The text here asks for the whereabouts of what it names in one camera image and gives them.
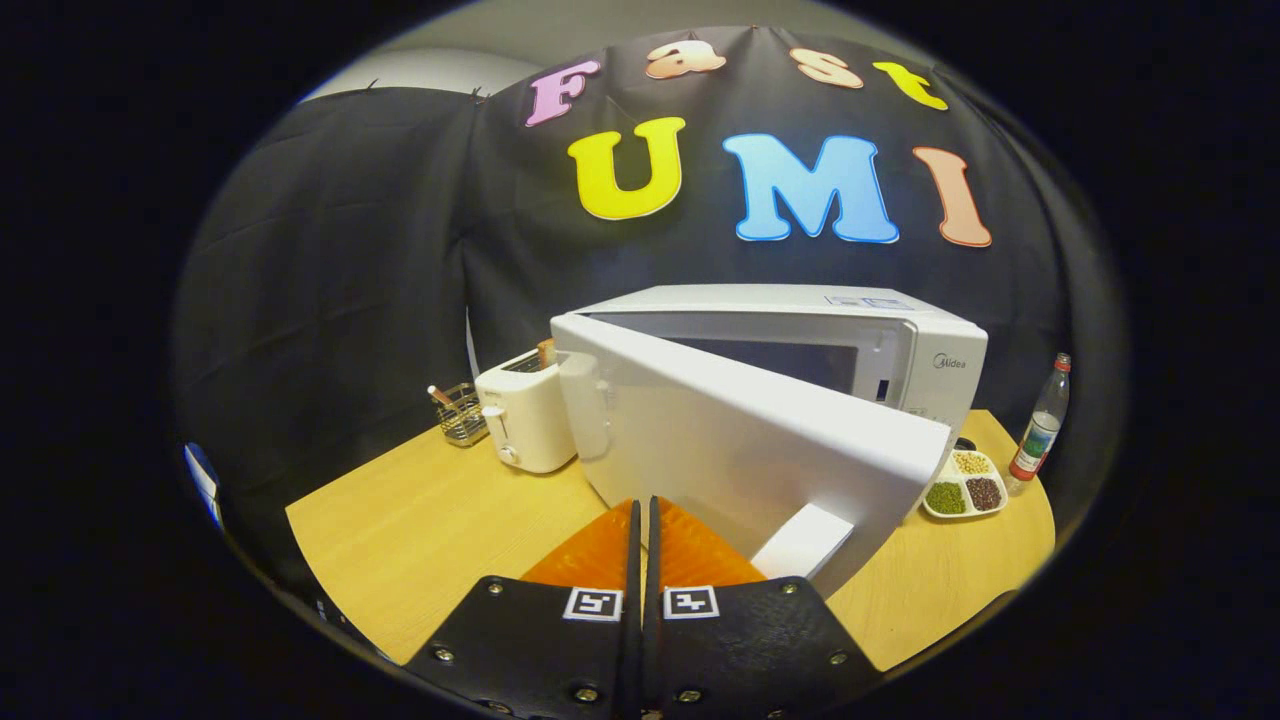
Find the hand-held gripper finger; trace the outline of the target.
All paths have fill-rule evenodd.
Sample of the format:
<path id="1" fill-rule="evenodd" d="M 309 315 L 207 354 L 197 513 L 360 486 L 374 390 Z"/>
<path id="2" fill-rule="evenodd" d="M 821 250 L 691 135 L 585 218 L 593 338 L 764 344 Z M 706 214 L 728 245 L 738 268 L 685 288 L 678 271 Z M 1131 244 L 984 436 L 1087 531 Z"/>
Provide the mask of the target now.
<path id="1" fill-rule="evenodd" d="M 488 575 L 406 664 L 509 719 L 636 719 L 640 505 L 627 498 L 518 578 Z"/>
<path id="2" fill-rule="evenodd" d="M 645 707 L 663 719 L 819 719 L 882 671 L 803 577 L 768 578 L 704 521 L 650 500 Z"/>

